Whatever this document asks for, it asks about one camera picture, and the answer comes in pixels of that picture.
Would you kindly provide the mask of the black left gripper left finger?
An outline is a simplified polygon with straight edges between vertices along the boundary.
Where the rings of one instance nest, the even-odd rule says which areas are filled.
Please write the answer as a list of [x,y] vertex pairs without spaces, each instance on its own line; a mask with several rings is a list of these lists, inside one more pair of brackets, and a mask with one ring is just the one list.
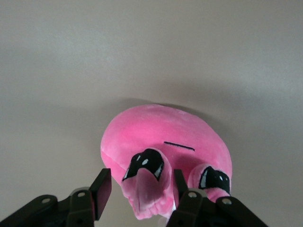
[[93,227],[111,194],[111,170],[104,168],[90,187],[75,189],[66,199],[36,197],[0,222],[2,227]]

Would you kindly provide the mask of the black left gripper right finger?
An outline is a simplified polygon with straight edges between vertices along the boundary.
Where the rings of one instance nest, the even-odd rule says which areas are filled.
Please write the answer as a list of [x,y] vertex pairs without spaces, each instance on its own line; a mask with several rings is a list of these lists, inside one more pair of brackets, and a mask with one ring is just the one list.
[[211,202],[201,189],[188,188],[182,170],[174,170],[173,193],[176,203],[168,227],[266,227],[259,217],[234,197]]

